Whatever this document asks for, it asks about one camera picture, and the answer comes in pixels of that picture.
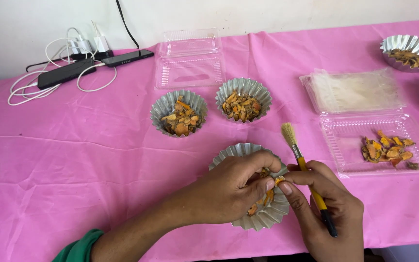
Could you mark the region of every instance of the yellow brush handle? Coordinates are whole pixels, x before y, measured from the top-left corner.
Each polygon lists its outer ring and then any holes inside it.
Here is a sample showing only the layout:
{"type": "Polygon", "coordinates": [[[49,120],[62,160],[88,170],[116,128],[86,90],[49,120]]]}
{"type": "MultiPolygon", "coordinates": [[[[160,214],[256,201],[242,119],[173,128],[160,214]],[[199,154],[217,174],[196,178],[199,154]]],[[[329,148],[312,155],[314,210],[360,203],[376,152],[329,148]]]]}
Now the yellow brush handle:
{"type": "MultiPolygon", "coordinates": [[[[306,163],[305,163],[305,158],[304,157],[298,158],[297,163],[300,166],[300,170],[308,171],[308,169],[306,168],[306,163]]],[[[308,188],[310,189],[310,192],[313,195],[313,199],[315,199],[316,206],[318,207],[318,209],[319,210],[327,209],[323,198],[313,188],[311,188],[310,186],[308,186],[308,188]]]]}

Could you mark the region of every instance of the silver cupcake mold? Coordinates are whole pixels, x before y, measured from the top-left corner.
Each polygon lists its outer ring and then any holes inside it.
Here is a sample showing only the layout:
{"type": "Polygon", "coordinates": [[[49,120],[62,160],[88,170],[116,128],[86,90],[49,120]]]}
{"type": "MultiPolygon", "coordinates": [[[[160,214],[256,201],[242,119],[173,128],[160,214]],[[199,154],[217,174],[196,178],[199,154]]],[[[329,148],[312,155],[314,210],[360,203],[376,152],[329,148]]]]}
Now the silver cupcake mold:
{"type": "Polygon", "coordinates": [[[184,103],[188,104],[195,112],[201,117],[201,124],[196,127],[195,132],[197,132],[201,126],[206,122],[205,117],[207,116],[208,108],[205,100],[195,94],[194,92],[179,90],[174,92],[169,92],[166,95],[162,96],[160,99],[156,100],[151,106],[151,120],[153,120],[153,125],[156,127],[156,130],[161,131],[163,134],[168,135],[173,138],[184,138],[185,135],[177,136],[176,134],[170,134],[164,128],[164,121],[161,121],[161,118],[168,116],[174,111],[174,104],[176,103],[179,96],[183,96],[184,103]]]}
{"type": "MultiPolygon", "coordinates": [[[[265,149],[260,145],[239,143],[235,146],[229,146],[226,150],[222,150],[219,155],[213,159],[213,163],[210,164],[209,168],[212,170],[228,156],[242,157],[258,150],[266,150],[272,153],[271,150],[265,149]]],[[[271,173],[270,175],[273,178],[276,178],[287,172],[287,166],[281,162],[281,170],[277,173],[271,173]]],[[[281,223],[282,217],[289,213],[289,202],[280,188],[274,188],[274,200],[272,202],[269,202],[266,205],[257,204],[257,207],[258,209],[252,216],[245,214],[241,219],[232,222],[232,225],[241,227],[244,230],[254,229],[255,231],[259,231],[262,228],[270,229],[275,223],[281,223]]]]}
{"type": "Polygon", "coordinates": [[[408,34],[398,34],[389,36],[388,38],[383,40],[380,49],[382,49],[383,51],[384,60],[386,60],[386,62],[393,68],[403,72],[419,72],[418,67],[410,68],[410,65],[404,65],[402,62],[396,61],[395,58],[391,58],[387,54],[393,49],[400,49],[411,50],[413,53],[419,55],[419,37],[408,34]]]}
{"type": "Polygon", "coordinates": [[[260,114],[253,118],[252,120],[246,121],[245,123],[251,123],[253,121],[259,120],[261,117],[266,116],[267,112],[270,110],[270,105],[272,97],[271,93],[268,91],[266,87],[264,87],[261,83],[251,80],[249,78],[234,78],[231,79],[223,84],[223,86],[219,87],[219,91],[216,92],[216,105],[218,105],[218,110],[229,120],[236,123],[243,123],[241,119],[235,121],[234,118],[229,118],[223,110],[223,104],[226,99],[232,94],[232,92],[236,90],[237,93],[242,95],[250,95],[256,99],[261,104],[260,114]]]}

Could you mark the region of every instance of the black cable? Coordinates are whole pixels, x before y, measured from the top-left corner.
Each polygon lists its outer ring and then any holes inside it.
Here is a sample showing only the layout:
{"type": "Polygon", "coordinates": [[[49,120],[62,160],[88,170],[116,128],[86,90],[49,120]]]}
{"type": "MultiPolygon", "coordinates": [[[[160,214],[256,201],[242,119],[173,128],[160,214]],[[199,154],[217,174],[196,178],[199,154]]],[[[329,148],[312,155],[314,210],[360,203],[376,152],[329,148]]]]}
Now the black cable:
{"type": "MultiPolygon", "coordinates": [[[[57,61],[61,61],[61,58],[58,58],[58,59],[54,59],[53,60],[53,62],[57,62],[57,61]]],[[[28,73],[28,69],[29,68],[31,68],[32,66],[36,66],[36,65],[42,65],[42,64],[47,64],[47,63],[49,63],[49,61],[46,61],[46,62],[41,62],[41,63],[38,63],[38,64],[33,64],[33,65],[29,65],[29,66],[27,66],[26,68],[25,68],[25,71],[28,73]]]]}
{"type": "Polygon", "coordinates": [[[123,21],[124,26],[125,26],[125,30],[127,30],[127,33],[129,33],[129,36],[132,39],[132,41],[134,41],[135,45],[137,46],[137,49],[139,49],[140,47],[138,46],[137,41],[135,41],[134,37],[132,36],[129,29],[127,28],[127,25],[125,24],[125,20],[124,20],[124,16],[122,15],[122,9],[121,9],[121,5],[119,4],[119,0],[116,0],[116,3],[117,3],[117,8],[119,9],[119,13],[121,15],[122,21],[123,21]]]}

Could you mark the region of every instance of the paintbrush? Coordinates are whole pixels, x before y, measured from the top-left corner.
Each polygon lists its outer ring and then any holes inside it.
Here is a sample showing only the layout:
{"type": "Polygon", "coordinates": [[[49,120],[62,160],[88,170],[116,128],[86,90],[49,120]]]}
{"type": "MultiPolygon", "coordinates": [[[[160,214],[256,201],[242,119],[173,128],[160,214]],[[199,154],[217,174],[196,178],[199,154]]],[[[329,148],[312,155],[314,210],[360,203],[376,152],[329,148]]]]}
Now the paintbrush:
{"type": "MultiPolygon", "coordinates": [[[[303,157],[300,149],[297,146],[297,140],[295,139],[294,128],[290,123],[283,123],[281,127],[282,136],[284,136],[285,141],[288,143],[290,149],[294,152],[297,163],[302,171],[308,171],[306,168],[305,158],[303,157]]],[[[310,186],[310,192],[313,195],[313,199],[316,202],[316,206],[321,212],[321,218],[323,219],[324,225],[326,225],[329,234],[333,237],[337,237],[337,230],[332,222],[329,211],[327,210],[326,204],[324,203],[323,198],[310,186]]]]}

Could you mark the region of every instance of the white wall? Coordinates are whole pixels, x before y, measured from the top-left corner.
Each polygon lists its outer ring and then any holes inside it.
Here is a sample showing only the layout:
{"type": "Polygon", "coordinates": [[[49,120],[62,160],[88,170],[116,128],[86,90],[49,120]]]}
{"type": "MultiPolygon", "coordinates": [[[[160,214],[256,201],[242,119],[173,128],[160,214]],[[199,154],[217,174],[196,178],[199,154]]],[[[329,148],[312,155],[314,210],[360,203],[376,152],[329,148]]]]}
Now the white wall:
{"type": "MultiPolygon", "coordinates": [[[[145,48],[164,31],[217,27],[221,36],[419,20],[419,0],[120,0],[132,35],[145,48]]],[[[90,20],[112,49],[134,48],[114,0],[0,0],[0,79],[46,61],[45,45],[90,20]]],[[[55,52],[61,42],[48,53],[55,52]]]]}

